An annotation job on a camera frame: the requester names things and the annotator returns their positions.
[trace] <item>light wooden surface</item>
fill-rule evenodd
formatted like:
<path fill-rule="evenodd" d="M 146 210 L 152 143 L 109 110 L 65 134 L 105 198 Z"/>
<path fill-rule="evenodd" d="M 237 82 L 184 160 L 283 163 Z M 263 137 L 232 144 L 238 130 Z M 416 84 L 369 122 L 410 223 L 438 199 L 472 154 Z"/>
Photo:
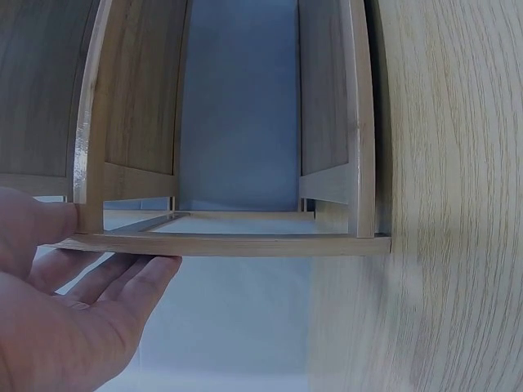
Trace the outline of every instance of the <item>light wooden surface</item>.
<path fill-rule="evenodd" d="M 378 5 L 392 254 L 315 261 L 311 390 L 522 390 L 523 2 Z"/>
<path fill-rule="evenodd" d="M 172 175 L 187 0 L 114 0 L 100 78 L 108 163 Z"/>
<path fill-rule="evenodd" d="M 0 2 L 0 172 L 65 178 L 97 0 Z"/>
<path fill-rule="evenodd" d="M 100 0 L 92 29 L 82 89 L 78 104 L 74 141 L 73 201 L 78 206 L 78 232 L 98 233 L 104 229 L 105 119 L 109 116 L 106 73 L 108 52 L 105 29 L 113 0 Z"/>
<path fill-rule="evenodd" d="M 331 167 L 300 178 L 300 197 L 348 204 L 350 190 L 348 172 L 354 170 L 349 164 Z"/>
<path fill-rule="evenodd" d="M 302 172 L 348 164 L 349 233 L 374 236 L 373 81 L 364 0 L 299 0 Z"/>
<path fill-rule="evenodd" d="M 352 238 L 346 234 L 115 234 L 107 232 L 75 234 L 55 247 L 157 256 L 308 257 L 379 255 L 391 250 L 391 239 Z"/>
<path fill-rule="evenodd" d="M 163 198 L 176 193 L 175 177 L 106 163 L 104 200 Z"/>

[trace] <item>wooden panel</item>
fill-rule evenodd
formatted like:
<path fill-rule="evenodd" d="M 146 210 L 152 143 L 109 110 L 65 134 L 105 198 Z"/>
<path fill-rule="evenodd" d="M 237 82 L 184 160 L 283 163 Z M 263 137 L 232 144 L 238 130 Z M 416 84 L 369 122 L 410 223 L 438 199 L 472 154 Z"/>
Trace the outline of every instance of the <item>wooden panel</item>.
<path fill-rule="evenodd" d="M 99 233 L 104 229 L 105 131 L 109 116 L 106 89 L 110 81 L 100 78 L 100 64 L 107 53 L 102 50 L 105 29 L 113 0 L 101 0 L 96 12 L 82 89 L 74 141 L 73 201 L 78 206 L 78 232 Z"/>
<path fill-rule="evenodd" d="M 519 391 L 523 2 L 377 3 L 392 254 L 315 261 L 311 390 Z"/>
<path fill-rule="evenodd" d="M 69 192 L 69 182 L 64 177 L 0 173 L 0 186 L 18 189 L 31 196 L 65 196 Z"/>
<path fill-rule="evenodd" d="M 157 256 L 308 257 L 376 255 L 391 250 L 390 238 L 347 235 L 77 234 L 64 249 Z"/>
<path fill-rule="evenodd" d="M 340 0 L 300 0 L 303 175 L 349 162 L 350 123 L 343 53 L 350 30 Z"/>
<path fill-rule="evenodd" d="M 183 114 L 183 96 L 186 80 L 187 53 L 190 34 L 190 16 L 192 15 L 193 0 L 187 0 L 186 16 L 184 19 L 181 37 L 180 61 L 178 66 L 177 102 L 174 122 L 174 150 L 172 156 L 172 175 L 174 176 L 175 193 L 171 198 L 171 208 L 180 208 L 180 159 L 181 159 L 181 118 Z"/>
<path fill-rule="evenodd" d="M 176 192 L 174 176 L 112 163 L 104 165 L 104 183 L 105 201 L 170 197 Z"/>
<path fill-rule="evenodd" d="M 67 175 L 97 0 L 0 3 L 0 172 Z"/>
<path fill-rule="evenodd" d="M 364 0 L 300 0 L 303 175 L 348 163 L 348 230 L 374 234 L 373 83 Z"/>
<path fill-rule="evenodd" d="M 351 191 L 346 179 L 350 170 L 346 164 L 301 177 L 300 197 L 348 204 Z"/>
<path fill-rule="evenodd" d="M 104 43 L 105 159 L 172 174 L 178 66 L 187 0 L 115 0 Z"/>

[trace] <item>wooden edge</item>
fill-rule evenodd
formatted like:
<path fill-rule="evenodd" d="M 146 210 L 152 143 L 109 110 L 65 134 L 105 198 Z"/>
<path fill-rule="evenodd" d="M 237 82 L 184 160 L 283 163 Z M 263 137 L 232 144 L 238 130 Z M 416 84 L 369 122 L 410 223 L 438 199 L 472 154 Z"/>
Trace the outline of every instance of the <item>wooden edge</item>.
<path fill-rule="evenodd" d="M 17 189 L 31 196 L 65 196 L 69 192 L 67 177 L 0 173 L 0 186 Z"/>
<path fill-rule="evenodd" d="M 187 211 L 200 219 L 246 219 L 260 221 L 313 221 L 312 212 Z"/>
<path fill-rule="evenodd" d="M 105 210 L 107 219 L 150 219 L 171 212 L 152 210 Z M 260 221 L 314 221 L 314 212 L 176 211 L 199 219 L 245 219 Z"/>
<path fill-rule="evenodd" d="M 349 164 L 317 171 L 300 178 L 300 197 L 349 204 L 351 201 L 347 177 L 351 168 Z"/>
<path fill-rule="evenodd" d="M 177 101 L 174 120 L 174 144 L 172 151 L 172 175 L 175 192 L 171 198 L 172 210 L 180 208 L 180 155 L 181 155 L 181 117 L 183 114 L 183 95 L 186 80 L 187 47 L 189 46 L 190 16 L 193 0 L 187 0 L 186 17 L 181 36 L 180 60 L 178 62 Z"/>
<path fill-rule="evenodd" d="M 369 256 L 391 251 L 389 237 L 345 234 L 76 234 L 54 247 L 156 256 L 316 257 Z"/>
<path fill-rule="evenodd" d="M 168 214 L 163 215 L 163 216 L 157 216 L 155 218 L 141 220 L 140 222 L 133 223 L 131 225 L 118 227 L 117 229 L 111 230 L 110 233 L 121 234 L 121 233 L 140 233 L 140 232 L 145 232 L 145 231 L 151 231 L 154 229 L 160 229 L 161 227 L 164 227 L 165 225 L 171 224 L 173 221 L 177 221 L 178 219 L 185 218 L 187 216 L 189 216 L 189 214 L 178 213 L 178 212 L 169 212 Z"/>
<path fill-rule="evenodd" d="M 76 141 L 76 130 L 78 128 L 78 109 L 80 96 L 82 94 L 83 75 L 85 72 L 87 53 L 89 52 L 89 43 L 91 42 L 92 31 L 96 21 L 97 11 L 100 0 L 92 0 L 91 9 L 85 27 L 83 29 L 83 39 L 78 51 L 78 61 L 74 75 L 73 97 L 71 100 L 71 110 L 69 112 L 69 132 L 67 134 L 67 166 L 65 176 L 68 181 L 66 200 L 74 201 L 74 148 Z"/>
<path fill-rule="evenodd" d="M 302 170 L 302 47 L 300 39 L 300 5 L 296 2 L 296 95 L 297 95 L 297 178 L 303 176 Z M 298 183 L 298 195 L 297 195 L 297 210 L 299 212 L 305 211 L 305 202 L 299 192 Z"/>
<path fill-rule="evenodd" d="M 346 36 L 344 53 L 346 63 L 353 62 L 352 67 L 347 68 L 347 87 L 356 84 L 355 102 L 357 123 L 357 143 L 349 145 L 349 149 L 356 148 L 357 165 L 353 167 L 357 171 L 357 185 L 355 204 L 355 219 L 349 221 L 349 232 L 356 232 L 358 237 L 372 238 L 375 232 L 376 215 L 376 157 L 375 157 L 375 129 L 373 108 L 373 80 L 369 50 L 369 33 L 365 15 L 364 0 L 341 1 L 342 21 L 345 31 L 351 32 Z"/>
<path fill-rule="evenodd" d="M 111 5 L 112 0 L 101 0 L 98 6 L 78 105 L 73 200 L 78 206 L 78 232 L 81 233 L 102 232 L 104 229 L 103 165 L 106 129 L 96 126 L 97 114 L 94 112 L 103 112 L 104 106 L 104 102 L 95 102 L 95 93 Z"/>
<path fill-rule="evenodd" d="M 174 176 L 105 163 L 104 200 L 164 198 L 176 192 Z"/>

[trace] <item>finger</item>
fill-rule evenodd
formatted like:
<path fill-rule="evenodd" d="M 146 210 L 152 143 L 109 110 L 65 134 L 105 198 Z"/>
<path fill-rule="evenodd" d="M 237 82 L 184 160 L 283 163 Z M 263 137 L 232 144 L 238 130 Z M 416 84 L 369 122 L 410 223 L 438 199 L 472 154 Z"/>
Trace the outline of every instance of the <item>finger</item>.
<path fill-rule="evenodd" d="M 116 301 L 120 292 L 122 292 L 125 285 L 135 276 L 137 276 L 151 261 L 151 256 L 140 256 L 131 267 L 125 271 L 122 276 L 114 280 L 101 294 L 98 301 Z"/>
<path fill-rule="evenodd" d="M 52 293 L 76 278 L 101 257 L 98 252 L 55 250 L 33 262 L 27 282 L 40 292 Z"/>
<path fill-rule="evenodd" d="M 102 292 L 136 261 L 137 256 L 116 254 L 80 279 L 66 294 L 74 301 L 93 304 Z"/>
<path fill-rule="evenodd" d="M 34 204 L 34 238 L 38 245 L 59 243 L 76 230 L 78 213 L 74 204 Z"/>
<path fill-rule="evenodd" d="M 144 325 L 180 265 L 180 257 L 155 257 L 129 280 L 116 301 Z"/>
<path fill-rule="evenodd" d="M 76 215 L 74 205 L 46 205 L 27 194 L 0 188 L 0 270 L 26 279 L 37 245 L 69 236 Z"/>

